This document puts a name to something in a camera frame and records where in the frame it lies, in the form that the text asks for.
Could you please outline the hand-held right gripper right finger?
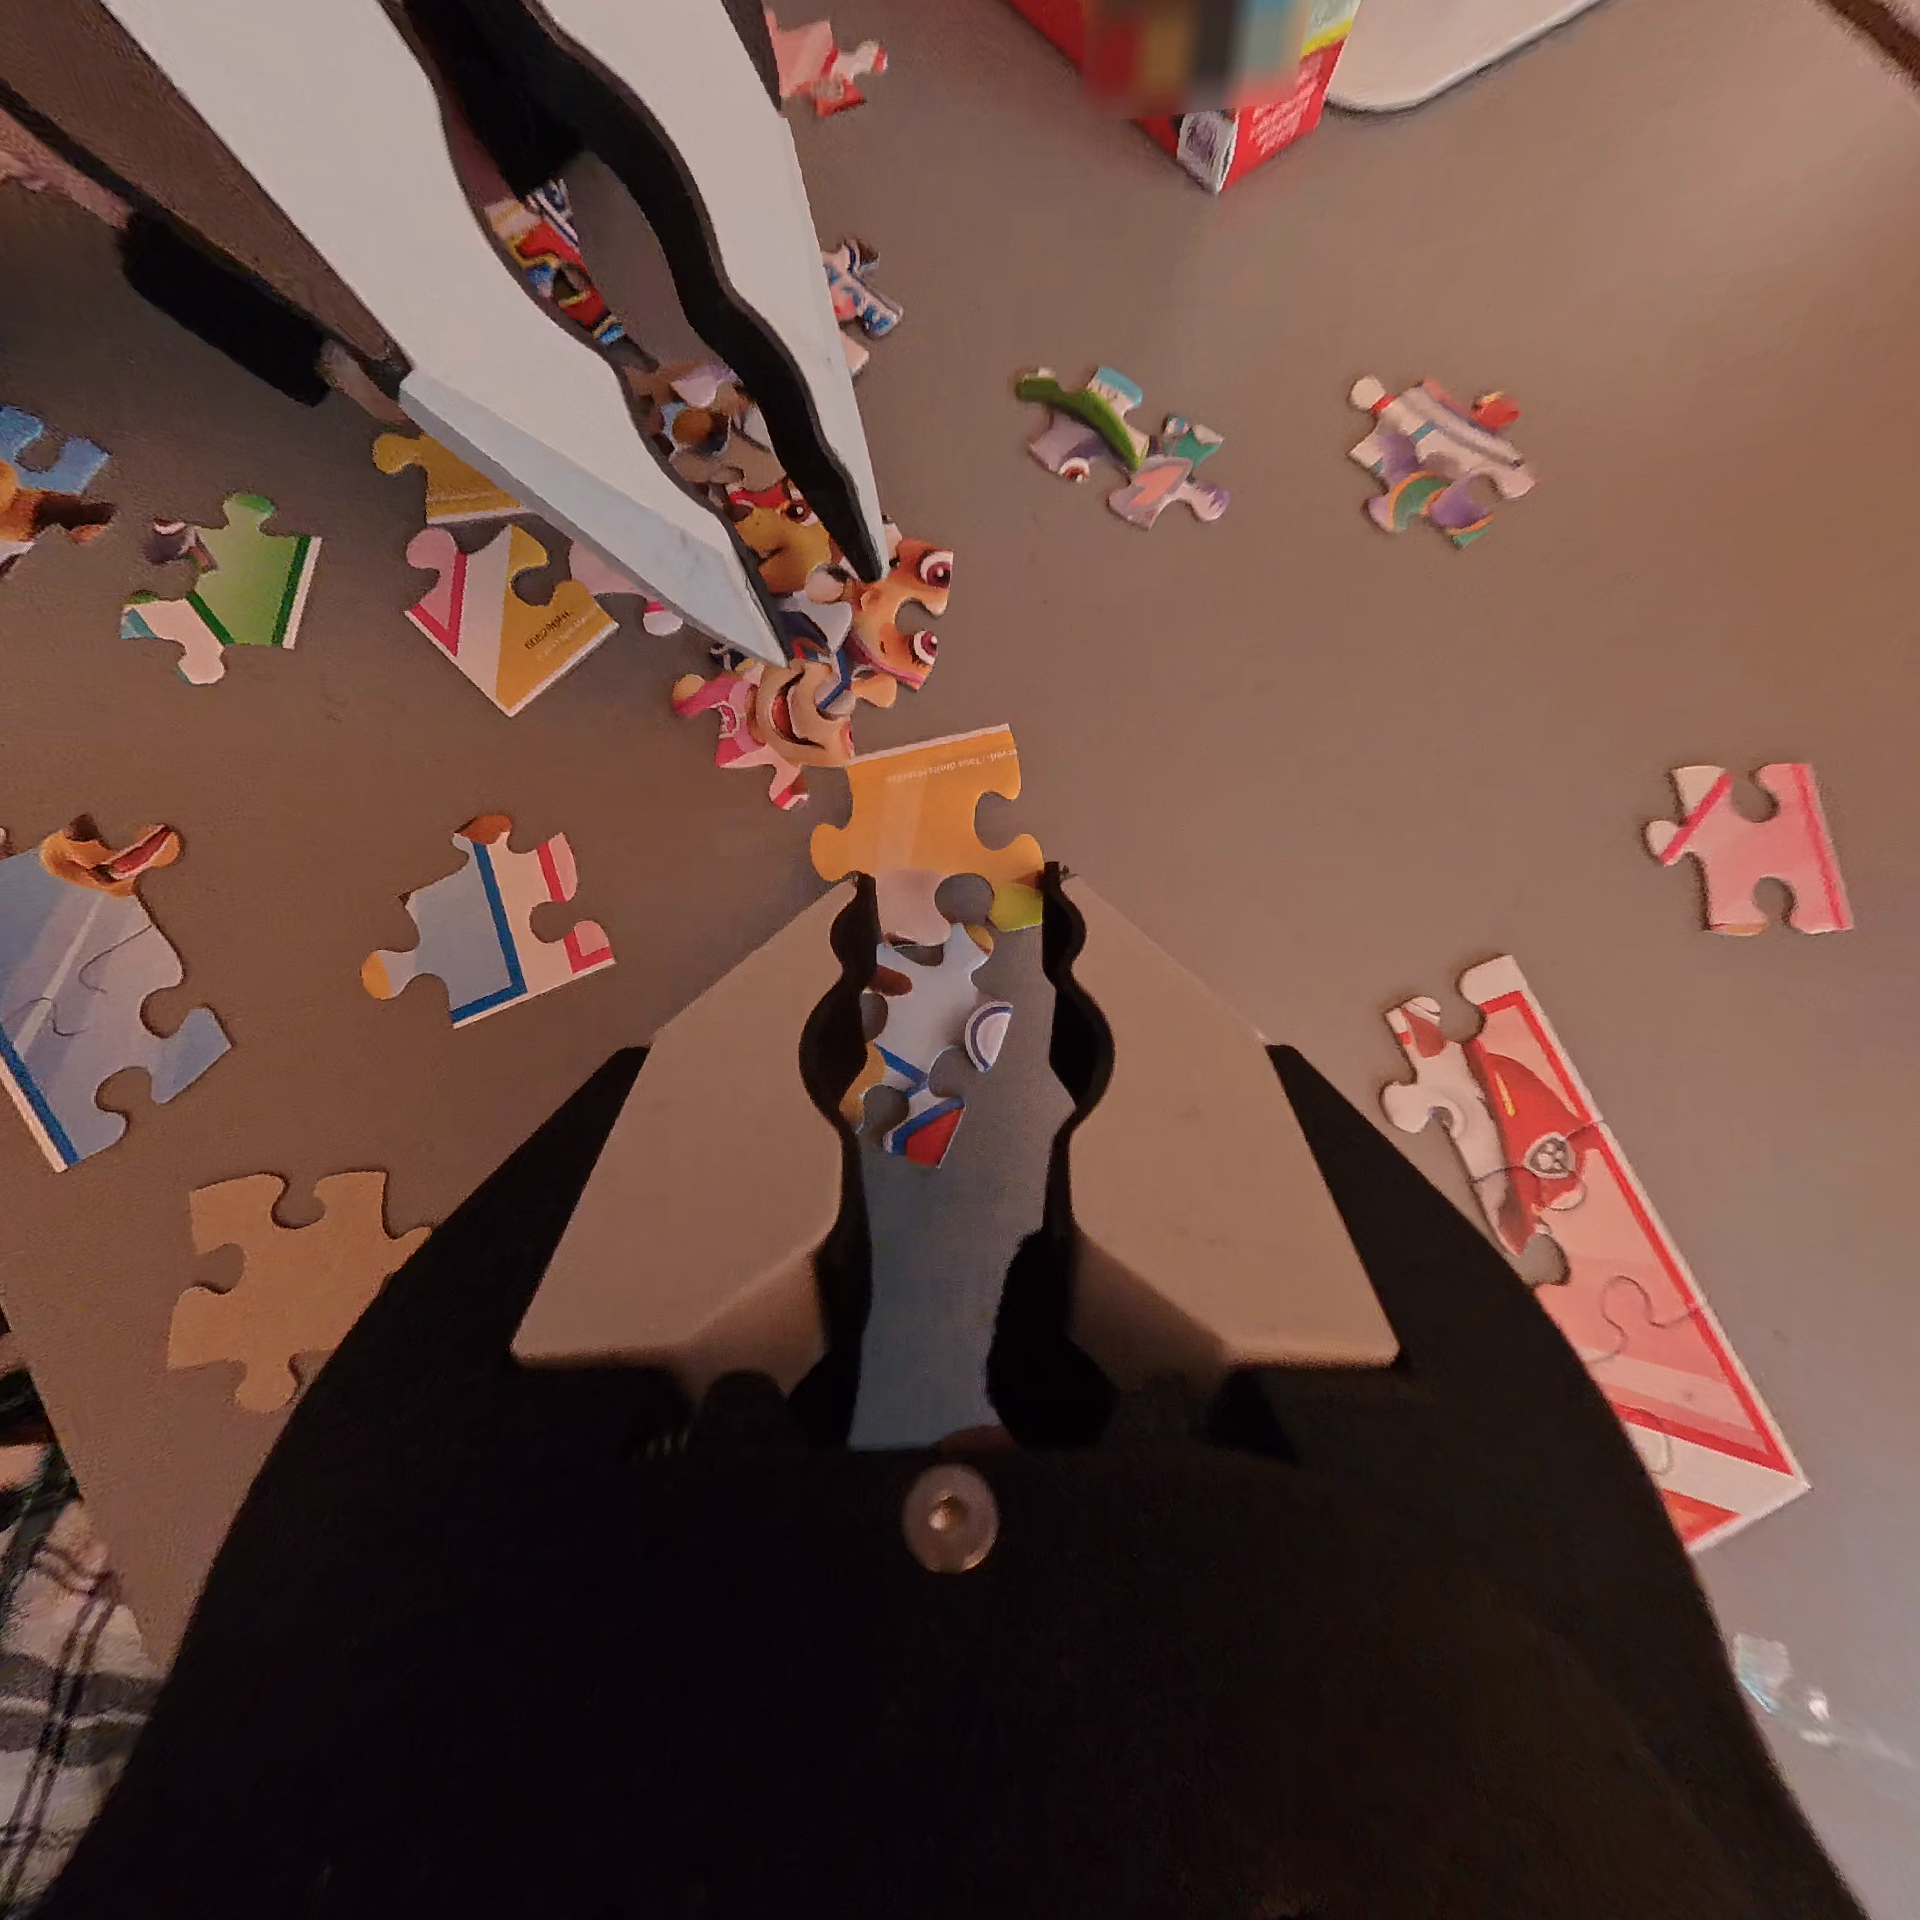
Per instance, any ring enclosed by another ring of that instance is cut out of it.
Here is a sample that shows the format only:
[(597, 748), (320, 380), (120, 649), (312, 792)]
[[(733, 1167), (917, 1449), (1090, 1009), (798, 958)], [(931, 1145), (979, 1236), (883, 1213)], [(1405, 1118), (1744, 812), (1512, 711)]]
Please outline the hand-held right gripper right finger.
[(999, 1294), (1000, 1426), (1087, 1449), (1131, 1396), (1206, 1414), (1261, 1369), (1390, 1366), (1400, 1344), (1263, 1033), (1058, 861), (1039, 908), (1069, 1111)]

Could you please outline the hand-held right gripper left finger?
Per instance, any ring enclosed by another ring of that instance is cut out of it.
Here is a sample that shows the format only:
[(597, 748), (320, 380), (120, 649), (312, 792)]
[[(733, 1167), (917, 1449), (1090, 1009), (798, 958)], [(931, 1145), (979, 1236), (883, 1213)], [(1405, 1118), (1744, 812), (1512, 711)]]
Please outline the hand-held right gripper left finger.
[(637, 1364), (687, 1400), (759, 1374), (846, 1445), (874, 1233), (842, 1101), (877, 936), (876, 879), (839, 879), (656, 1030), (519, 1321), (522, 1364)]

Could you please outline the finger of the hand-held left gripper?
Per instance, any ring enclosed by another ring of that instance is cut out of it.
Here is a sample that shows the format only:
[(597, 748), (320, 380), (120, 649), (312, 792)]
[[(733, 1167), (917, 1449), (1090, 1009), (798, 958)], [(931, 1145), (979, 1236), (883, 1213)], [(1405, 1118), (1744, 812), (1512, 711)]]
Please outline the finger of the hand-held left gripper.
[(600, 160), (651, 225), (694, 334), (876, 583), (874, 457), (759, 5), (414, 2), (404, 24), (515, 200)]
[(612, 366), (494, 249), (381, 5), (107, 10), (396, 340), (410, 417), (709, 636), (780, 657), (738, 538), (661, 466)]

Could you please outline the white puzzle piece orange knob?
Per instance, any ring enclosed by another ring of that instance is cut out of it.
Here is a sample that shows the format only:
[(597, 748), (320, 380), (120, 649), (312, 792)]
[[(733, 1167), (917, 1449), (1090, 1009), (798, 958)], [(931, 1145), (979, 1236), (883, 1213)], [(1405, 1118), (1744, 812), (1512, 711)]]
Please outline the white puzzle piece orange knob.
[(914, 958), (896, 944), (877, 942), (868, 992), (880, 998), (883, 1018), (867, 1041), (867, 1055), (842, 1097), (839, 1112), (862, 1128), (867, 1093), (900, 1093), (903, 1118), (880, 1135), (888, 1157), (922, 1167), (943, 1162), (966, 1106), (960, 1094), (943, 1094), (932, 1086), (932, 1072), (947, 1052), (960, 1049), (975, 1072), (996, 1065), (1013, 1002), (975, 986), (975, 974), (991, 950), (991, 929), (962, 920), (950, 922), (932, 958)]

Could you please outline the blue white red-striped puzzle piece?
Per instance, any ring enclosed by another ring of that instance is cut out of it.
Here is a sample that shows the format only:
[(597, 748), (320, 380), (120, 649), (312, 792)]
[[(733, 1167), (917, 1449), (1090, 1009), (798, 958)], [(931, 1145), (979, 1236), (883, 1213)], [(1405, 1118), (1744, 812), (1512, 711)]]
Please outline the blue white red-striped puzzle piece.
[(371, 996), (390, 1001), (416, 977), (435, 976), (445, 986), (451, 1024), (464, 1025), (614, 965), (611, 936), (590, 919), (551, 942), (533, 928), (536, 908), (570, 902), (579, 890), (570, 839), (555, 831), (515, 850), (509, 833), (512, 816), (496, 812), (453, 833), (461, 869), (403, 900), (416, 946), (368, 953), (362, 982)]

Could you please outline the brown cardboard puzzle piece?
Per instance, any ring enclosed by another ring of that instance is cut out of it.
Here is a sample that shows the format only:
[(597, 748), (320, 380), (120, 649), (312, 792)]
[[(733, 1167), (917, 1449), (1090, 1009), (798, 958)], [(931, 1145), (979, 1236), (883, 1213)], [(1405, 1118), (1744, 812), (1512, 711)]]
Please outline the brown cardboard puzzle piece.
[(302, 1228), (277, 1221), (284, 1190), (280, 1174), (254, 1173), (188, 1194), (194, 1250), (236, 1250), (243, 1270), (227, 1288), (194, 1285), (179, 1294), (164, 1364), (174, 1374), (237, 1366), (230, 1399), (247, 1412), (291, 1406), (302, 1389), (296, 1362), (332, 1356), (431, 1233), (388, 1230), (386, 1173), (376, 1167), (317, 1180), (320, 1215)]

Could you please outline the red fire dog puzzle section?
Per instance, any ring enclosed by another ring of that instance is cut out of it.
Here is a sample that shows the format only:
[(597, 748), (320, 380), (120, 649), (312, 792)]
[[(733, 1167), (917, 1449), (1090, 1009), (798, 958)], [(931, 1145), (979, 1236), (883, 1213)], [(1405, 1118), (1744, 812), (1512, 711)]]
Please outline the red fire dog puzzle section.
[(1690, 1551), (1778, 1512), (1810, 1482), (1644, 1180), (1520, 962), (1458, 974), (1467, 1037), (1437, 998), (1382, 1012), (1405, 1072), (1381, 1088), (1404, 1134), (1439, 1124), (1479, 1210), (1516, 1264), (1548, 1246), (1531, 1294), (1557, 1324)]

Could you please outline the yellow pink corner puzzle piece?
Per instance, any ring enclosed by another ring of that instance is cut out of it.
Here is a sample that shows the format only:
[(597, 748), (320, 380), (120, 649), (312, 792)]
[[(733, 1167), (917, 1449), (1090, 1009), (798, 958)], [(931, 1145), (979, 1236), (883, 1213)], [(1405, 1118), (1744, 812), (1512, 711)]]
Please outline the yellow pink corner puzzle piece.
[(407, 608), (410, 621), (501, 713), (519, 713), (618, 631), (581, 583), (560, 583), (544, 602), (519, 593), (519, 575), (547, 565), (548, 553), (516, 522), (474, 550), (461, 550), (451, 529), (428, 526), (407, 544), (404, 557), (435, 574)]

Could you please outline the yellow puzzle piece pale knob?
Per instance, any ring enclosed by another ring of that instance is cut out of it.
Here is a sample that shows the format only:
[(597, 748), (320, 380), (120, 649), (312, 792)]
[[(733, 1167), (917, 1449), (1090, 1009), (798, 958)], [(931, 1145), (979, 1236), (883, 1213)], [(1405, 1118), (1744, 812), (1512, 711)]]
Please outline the yellow puzzle piece pale knob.
[(975, 831), (980, 797), (1015, 800), (1020, 791), (1018, 741), (1006, 724), (860, 754), (847, 765), (847, 821), (815, 825), (807, 850), (823, 879), (876, 882), (877, 928), (888, 944), (947, 942), (936, 894), (956, 876), (990, 884), (986, 920), (994, 929), (1036, 928), (1039, 841), (1020, 833), (991, 848)]

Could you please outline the pile of puzzle pieces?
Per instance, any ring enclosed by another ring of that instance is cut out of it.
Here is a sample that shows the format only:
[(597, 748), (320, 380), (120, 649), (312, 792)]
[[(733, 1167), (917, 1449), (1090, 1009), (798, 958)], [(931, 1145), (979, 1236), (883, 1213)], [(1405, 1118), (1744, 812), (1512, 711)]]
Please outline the pile of puzzle pieces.
[(860, 575), (844, 546), (781, 469), (772, 432), (741, 376), (723, 361), (659, 362), (618, 322), (586, 268), (567, 190), (491, 196), (494, 234), (534, 292), (628, 383), (639, 426), (668, 469), (693, 484), (742, 541), (775, 606), (780, 657), (759, 661), (719, 640), (710, 670), (669, 689), (675, 716), (710, 716), (712, 760), (764, 770), (781, 808), (807, 800), (807, 774), (847, 765), (854, 721), (923, 687), (940, 640), (931, 618), (948, 608), (952, 550), (883, 522), (883, 574)]

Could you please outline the grey desk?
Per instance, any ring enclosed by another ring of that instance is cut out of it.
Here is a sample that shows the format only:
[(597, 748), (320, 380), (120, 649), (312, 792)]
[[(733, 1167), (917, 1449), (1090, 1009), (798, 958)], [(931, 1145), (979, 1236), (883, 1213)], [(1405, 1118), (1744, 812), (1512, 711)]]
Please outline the grey desk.
[[(864, 752), (1006, 724), (1032, 833), (1366, 1118), (1386, 1009), (1508, 953), (1783, 1426), (1810, 1489), (1703, 1551), (1731, 1634), (1783, 1640), (1844, 1730), (1770, 1719), (1874, 1914), (1916, 1914), (1916, 92), (1822, 5), (1612, 5), (1455, 95), (1327, 118), (1220, 199), (1077, 98), (1006, 5), (824, 5), (877, 36), (870, 104), (798, 125), (824, 242), (877, 249), (903, 322), (854, 390), (880, 496), (952, 553), (923, 687)], [(1135, 422), (1223, 437), (1223, 519), (1142, 532), (1032, 464), (1015, 380), (1111, 366)], [(1504, 392), (1535, 487), (1453, 548), (1382, 532), (1349, 390)], [(303, 409), (136, 302), (102, 224), (5, 184), (5, 400), (110, 449), (116, 519), (5, 581), (5, 833), (87, 813), (181, 856), (139, 879), (230, 1049), (53, 1167), (5, 1104), (5, 1303), (149, 1652), (167, 1661), (291, 1408), (164, 1364), (175, 1297), (230, 1286), (188, 1194), (254, 1173), (279, 1213), (386, 1173), (396, 1233), (444, 1221), (611, 1049), (650, 1040), (823, 890), (836, 767), (781, 808), (712, 760), (672, 685), (690, 631), (614, 632), (507, 716), (410, 621), (435, 583), (419, 470), (347, 400)], [(268, 496), (323, 538), (296, 644), (189, 685), (123, 640), (152, 517)], [(1644, 825), (1716, 762), (1749, 818), (1815, 767), (1851, 929), (1707, 929)], [(453, 1025), (404, 897), (474, 816), (562, 831), (558, 938), (614, 965)]]

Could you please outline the pink white puzzle piece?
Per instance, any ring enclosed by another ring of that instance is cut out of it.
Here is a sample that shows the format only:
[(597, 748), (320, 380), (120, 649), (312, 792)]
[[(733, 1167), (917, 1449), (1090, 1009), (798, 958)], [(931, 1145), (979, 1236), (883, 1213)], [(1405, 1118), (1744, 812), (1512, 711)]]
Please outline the pink white puzzle piece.
[(835, 117), (867, 102), (867, 82), (883, 74), (888, 54), (877, 38), (846, 46), (828, 18), (787, 28), (766, 7), (762, 10), (775, 50), (775, 84), (781, 104), (807, 102), (815, 117)]

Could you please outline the blue puzzle piece with dog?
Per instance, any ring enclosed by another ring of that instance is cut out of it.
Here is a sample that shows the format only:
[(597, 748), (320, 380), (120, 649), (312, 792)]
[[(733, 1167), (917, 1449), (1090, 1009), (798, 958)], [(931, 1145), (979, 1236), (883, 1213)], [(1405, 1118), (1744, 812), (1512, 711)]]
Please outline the blue puzzle piece with dog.
[(85, 437), (61, 437), (48, 464), (34, 462), (46, 421), (3, 405), (3, 575), (16, 572), (37, 541), (60, 534), (91, 544), (116, 519), (116, 508), (88, 493), (110, 449)]

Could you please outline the green white puzzle piece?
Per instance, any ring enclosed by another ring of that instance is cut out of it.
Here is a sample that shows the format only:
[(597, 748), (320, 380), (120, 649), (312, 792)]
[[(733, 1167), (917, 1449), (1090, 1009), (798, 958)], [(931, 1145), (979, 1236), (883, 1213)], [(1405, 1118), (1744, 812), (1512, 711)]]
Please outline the green white puzzle piece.
[(151, 565), (184, 561), (194, 581), (181, 596), (132, 592), (118, 614), (118, 636), (175, 647), (175, 672), (202, 687), (224, 677), (230, 652), (291, 652), (323, 538), (277, 534), (268, 526), (275, 513), (268, 496), (237, 490), (224, 497), (220, 526), (152, 517), (141, 557)]

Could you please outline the pale pink puzzle piece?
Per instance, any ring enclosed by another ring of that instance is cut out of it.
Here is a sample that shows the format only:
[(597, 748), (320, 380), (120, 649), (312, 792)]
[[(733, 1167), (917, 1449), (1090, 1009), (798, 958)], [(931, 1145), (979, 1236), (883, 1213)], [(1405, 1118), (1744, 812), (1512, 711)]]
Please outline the pale pink puzzle piece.
[(588, 541), (570, 541), (567, 575), (586, 588), (600, 608), (608, 608), (608, 601), (631, 602), (621, 617), (634, 614), (634, 621), (650, 636), (669, 638), (685, 626), (680, 612), (654, 596), (651, 588), (612, 566)]

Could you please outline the green purple joined puzzle pieces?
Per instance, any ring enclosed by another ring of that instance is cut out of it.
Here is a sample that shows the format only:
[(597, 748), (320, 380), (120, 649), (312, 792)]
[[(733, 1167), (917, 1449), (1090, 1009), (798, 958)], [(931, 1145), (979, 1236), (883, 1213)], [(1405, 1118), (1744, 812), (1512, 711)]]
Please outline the green purple joined puzzle pieces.
[(1232, 490), (1203, 474), (1224, 438), (1179, 414), (1146, 432), (1135, 422), (1146, 394), (1130, 374), (1094, 366), (1067, 382), (1054, 367), (1030, 367), (1015, 376), (1015, 394), (1045, 414), (1026, 444), (1032, 464), (1072, 484), (1111, 481), (1109, 512), (1130, 526), (1148, 532), (1173, 508), (1203, 522), (1229, 509)]

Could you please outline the red puzzle box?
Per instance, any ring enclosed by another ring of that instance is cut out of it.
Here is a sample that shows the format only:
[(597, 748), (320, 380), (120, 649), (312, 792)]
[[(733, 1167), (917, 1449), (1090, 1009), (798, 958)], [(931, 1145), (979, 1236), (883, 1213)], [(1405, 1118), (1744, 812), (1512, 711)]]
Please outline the red puzzle box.
[(1078, 74), (1212, 194), (1307, 136), (1358, 2), (1013, 2)]

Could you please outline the blue sky puzzle section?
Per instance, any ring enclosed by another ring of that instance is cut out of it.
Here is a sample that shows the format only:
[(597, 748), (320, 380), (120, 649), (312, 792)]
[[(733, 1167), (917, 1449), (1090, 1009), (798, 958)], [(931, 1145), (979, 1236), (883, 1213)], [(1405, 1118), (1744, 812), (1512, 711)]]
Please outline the blue sky puzzle section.
[(136, 884), (181, 856), (175, 826), (151, 825), (116, 848), (87, 816), (3, 860), (3, 1077), (53, 1167), (104, 1151), (126, 1128), (100, 1106), (118, 1072), (149, 1077), (168, 1101), (222, 1061), (230, 1040), (207, 1007), (172, 1034), (147, 998), (183, 982), (181, 956)]

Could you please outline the pink striped puzzle piece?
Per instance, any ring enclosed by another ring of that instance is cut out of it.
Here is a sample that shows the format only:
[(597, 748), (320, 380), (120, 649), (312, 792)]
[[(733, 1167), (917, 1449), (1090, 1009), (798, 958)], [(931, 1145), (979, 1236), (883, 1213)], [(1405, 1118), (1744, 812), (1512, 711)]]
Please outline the pink striped puzzle piece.
[(1770, 919), (1758, 889), (1788, 890), (1784, 922), (1805, 935), (1851, 929), (1855, 913), (1840, 873), (1816, 770), (1808, 760), (1770, 760), (1750, 774), (1771, 802), (1766, 818), (1749, 818), (1735, 800), (1735, 776), (1716, 762), (1669, 770), (1672, 816), (1644, 825), (1648, 855), (1670, 869), (1696, 864), (1707, 929), (1754, 936)]

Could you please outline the white stand base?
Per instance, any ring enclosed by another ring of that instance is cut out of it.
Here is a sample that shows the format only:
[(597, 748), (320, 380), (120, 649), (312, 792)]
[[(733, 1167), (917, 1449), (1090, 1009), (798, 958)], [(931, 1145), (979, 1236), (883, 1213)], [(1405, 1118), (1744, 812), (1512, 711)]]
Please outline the white stand base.
[(1360, 2), (1327, 104), (1390, 114), (1426, 104), (1595, 9), (1595, 2)]

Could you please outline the rainbow puzzle piece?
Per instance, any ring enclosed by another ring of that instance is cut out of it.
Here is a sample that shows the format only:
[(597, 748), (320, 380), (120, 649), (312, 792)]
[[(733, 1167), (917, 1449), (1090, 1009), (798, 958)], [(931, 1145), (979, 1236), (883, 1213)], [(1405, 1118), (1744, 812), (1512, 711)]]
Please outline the rainbow puzzle piece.
[(1520, 406), (1499, 390), (1463, 402), (1428, 380), (1390, 390), (1363, 374), (1349, 405), (1370, 421), (1350, 458), (1376, 480), (1376, 496), (1363, 509), (1382, 532), (1423, 521), (1453, 548), (1467, 548), (1487, 532), (1502, 503), (1539, 481), (1507, 437)]

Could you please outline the clear plastic scrap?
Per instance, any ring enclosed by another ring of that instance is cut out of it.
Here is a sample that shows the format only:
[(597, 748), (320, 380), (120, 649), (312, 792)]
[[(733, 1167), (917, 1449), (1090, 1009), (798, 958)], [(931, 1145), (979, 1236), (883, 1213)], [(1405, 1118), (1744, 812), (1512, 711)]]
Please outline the clear plastic scrap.
[(1783, 1640), (1736, 1630), (1731, 1661), (1747, 1705), (1759, 1716), (1816, 1751), (1836, 1753), (1844, 1746), (1830, 1697), (1805, 1679)]

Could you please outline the plaid clothing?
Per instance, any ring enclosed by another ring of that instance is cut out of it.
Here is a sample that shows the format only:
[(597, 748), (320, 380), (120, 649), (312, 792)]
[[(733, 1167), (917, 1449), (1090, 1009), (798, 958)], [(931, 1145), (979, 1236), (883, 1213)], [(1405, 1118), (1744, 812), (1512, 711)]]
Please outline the plaid clothing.
[(3, 1914), (34, 1912), (143, 1730), (141, 1645), (38, 1389), (3, 1344)]

